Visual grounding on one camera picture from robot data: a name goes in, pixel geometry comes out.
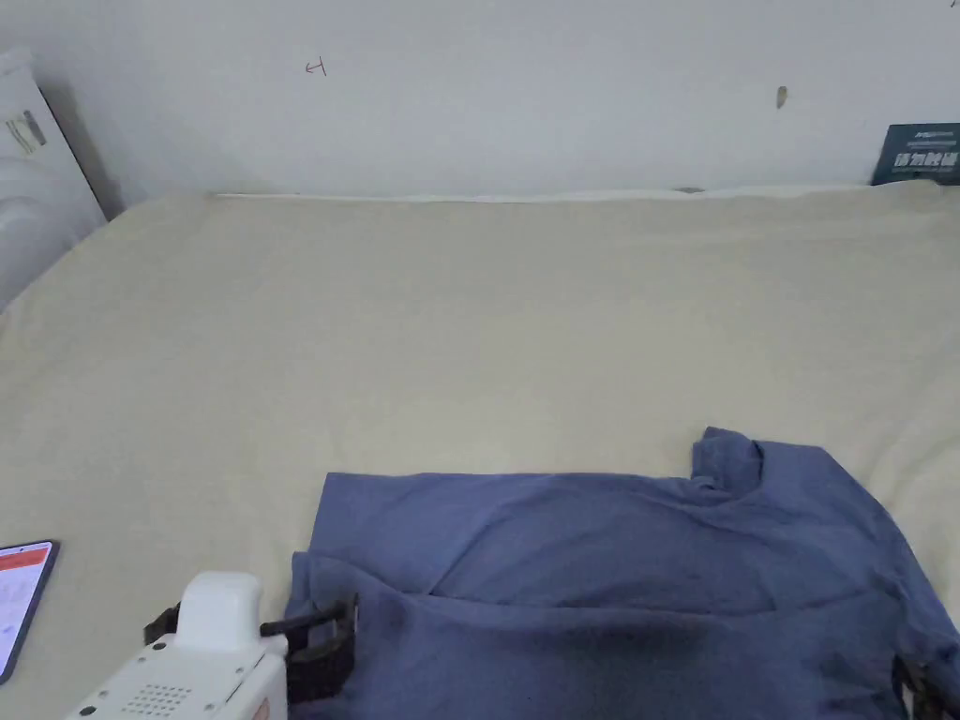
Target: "white appliance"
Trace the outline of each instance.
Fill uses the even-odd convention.
[[[105,223],[30,59],[23,49],[0,55],[0,312]]]

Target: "white wall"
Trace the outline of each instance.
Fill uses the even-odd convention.
[[[960,120],[958,33],[950,0],[0,0],[109,214],[862,182],[891,123]]]

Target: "mattress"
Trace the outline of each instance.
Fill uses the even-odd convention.
[[[825,447],[960,616],[958,221],[913,182],[138,206],[0,316],[0,544],[63,543],[0,717],[61,717],[199,571],[279,616],[329,471],[683,476],[711,424]]]

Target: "t-shirt sleeve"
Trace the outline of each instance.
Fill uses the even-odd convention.
[[[889,522],[889,551],[897,569],[896,592],[903,606],[897,633],[898,655],[912,673],[937,689],[948,712],[960,717],[960,644],[956,628],[906,538],[892,519]]]

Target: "wall mark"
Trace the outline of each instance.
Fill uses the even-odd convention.
[[[311,65],[311,64],[308,62],[308,63],[306,64],[306,71],[307,71],[308,73],[310,73],[311,75],[313,75],[313,71],[316,70],[316,69],[319,67],[321,70],[323,70],[323,72],[324,72],[324,77],[326,77],[326,68],[324,67],[324,59],[321,58],[319,55],[318,55],[317,57],[320,58],[320,62],[318,62],[316,65]]]

